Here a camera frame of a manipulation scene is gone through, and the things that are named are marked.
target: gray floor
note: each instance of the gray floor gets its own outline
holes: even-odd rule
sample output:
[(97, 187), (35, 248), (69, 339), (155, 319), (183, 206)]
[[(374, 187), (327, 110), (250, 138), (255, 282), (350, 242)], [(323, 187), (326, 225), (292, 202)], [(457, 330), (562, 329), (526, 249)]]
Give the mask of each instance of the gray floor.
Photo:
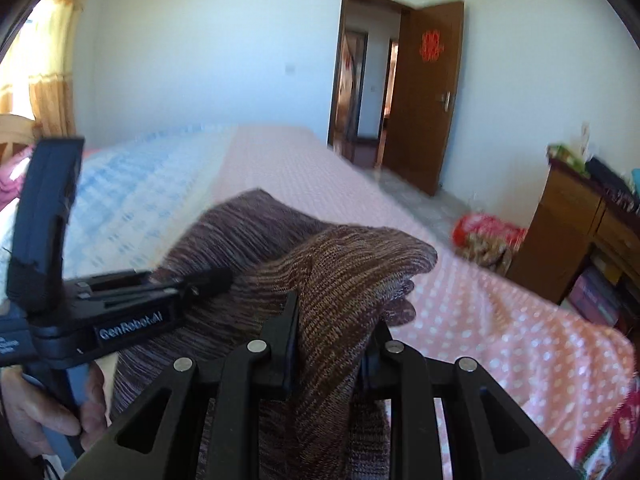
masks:
[(452, 246), (453, 227), (469, 211), (464, 202), (442, 190), (436, 196), (428, 196), (389, 170), (363, 170), (363, 173), (378, 184), (385, 194), (426, 225), (443, 244)]

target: metal rivet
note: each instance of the metal rivet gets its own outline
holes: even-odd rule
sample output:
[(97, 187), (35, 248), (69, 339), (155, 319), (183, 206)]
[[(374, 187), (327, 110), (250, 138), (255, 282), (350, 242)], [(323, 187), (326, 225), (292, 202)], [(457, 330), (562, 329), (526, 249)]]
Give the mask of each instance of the metal rivet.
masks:
[(178, 372), (186, 372), (193, 366), (193, 361), (188, 357), (181, 357), (174, 361), (174, 369)]
[(385, 343), (386, 351), (391, 354), (399, 354), (404, 350), (404, 345), (400, 341), (387, 341)]
[(474, 372), (478, 368), (478, 362), (471, 357), (463, 357), (458, 361), (458, 366), (465, 372)]
[(249, 341), (246, 347), (249, 352), (259, 354), (267, 349), (267, 343), (262, 339), (254, 339), (253, 341)]

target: wooden desk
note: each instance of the wooden desk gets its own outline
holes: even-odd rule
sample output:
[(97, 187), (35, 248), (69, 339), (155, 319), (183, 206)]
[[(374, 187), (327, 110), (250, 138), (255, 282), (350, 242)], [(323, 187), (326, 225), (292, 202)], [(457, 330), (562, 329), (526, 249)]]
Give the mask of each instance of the wooden desk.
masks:
[(640, 218), (567, 165), (550, 164), (545, 192), (507, 278), (559, 304), (597, 247), (640, 286)]

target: curtain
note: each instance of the curtain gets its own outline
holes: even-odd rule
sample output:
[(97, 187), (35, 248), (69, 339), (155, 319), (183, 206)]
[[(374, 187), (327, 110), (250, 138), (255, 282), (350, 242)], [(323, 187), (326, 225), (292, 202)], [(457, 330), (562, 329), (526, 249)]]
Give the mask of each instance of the curtain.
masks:
[(14, 69), (19, 43), (20, 32), (0, 63), (0, 114), (10, 114), (14, 109)]
[(31, 15), (33, 41), (29, 96), (44, 137), (76, 134), (72, 63), (78, 18), (84, 0), (42, 0)]

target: brown knit garment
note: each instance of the brown knit garment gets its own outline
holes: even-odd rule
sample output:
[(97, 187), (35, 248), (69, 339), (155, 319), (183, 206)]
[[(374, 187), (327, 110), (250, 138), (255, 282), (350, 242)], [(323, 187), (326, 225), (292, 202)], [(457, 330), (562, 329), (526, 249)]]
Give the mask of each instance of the brown knit garment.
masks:
[[(262, 191), (206, 212), (157, 279), (213, 266), (234, 272), (228, 294), (190, 309), (171, 334), (124, 351), (114, 387), (119, 413), (174, 359), (226, 356), (255, 338), (298, 290), (298, 370), (287, 402), (260, 405), (260, 477), (388, 478), (388, 423), (379, 402), (353, 398), (373, 328), (408, 322), (411, 277), (429, 272), (435, 250), (402, 232), (325, 224)], [(206, 460), (210, 417), (200, 461)], [(201, 478), (204, 468), (199, 468)]]

